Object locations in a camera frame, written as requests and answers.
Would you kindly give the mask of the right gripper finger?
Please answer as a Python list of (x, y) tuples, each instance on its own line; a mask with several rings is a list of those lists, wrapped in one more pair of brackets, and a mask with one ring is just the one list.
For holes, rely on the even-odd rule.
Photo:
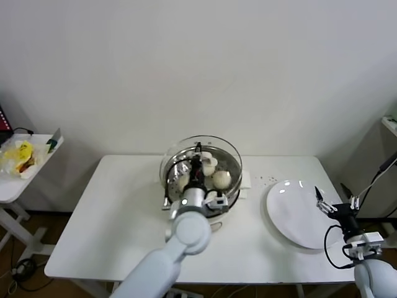
[(343, 183), (340, 183), (341, 188), (345, 196), (349, 199), (350, 208), (352, 210), (359, 210), (360, 209), (360, 197), (355, 196), (352, 191)]
[(315, 186), (314, 187), (317, 203), (317, 208), (324, 214), (329, 215), (334, 212), (333, 206), (329, 205), (324, 201), (321, 191)]

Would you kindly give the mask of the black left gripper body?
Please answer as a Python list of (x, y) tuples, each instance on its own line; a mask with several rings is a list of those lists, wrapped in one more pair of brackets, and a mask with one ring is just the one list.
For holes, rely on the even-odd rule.
[(186, 188), (204, 188), (205, 187), (205, 175), (203, 173), (203, 163), (199, 157), (193, 157), (190, 160), (191, 169), (189, 172), (189, 180)]

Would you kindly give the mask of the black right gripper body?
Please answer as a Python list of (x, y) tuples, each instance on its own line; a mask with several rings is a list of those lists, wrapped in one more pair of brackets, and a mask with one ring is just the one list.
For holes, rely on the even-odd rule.
[(358, 210), (351, 208), (350, 204), (335, 204), (332, 206), (333, 212), (330, 213), (330, 218), (337, 220), (341, 226), (343, 239), (351, 239), (352, 237), (363, 234), (356, 216)]

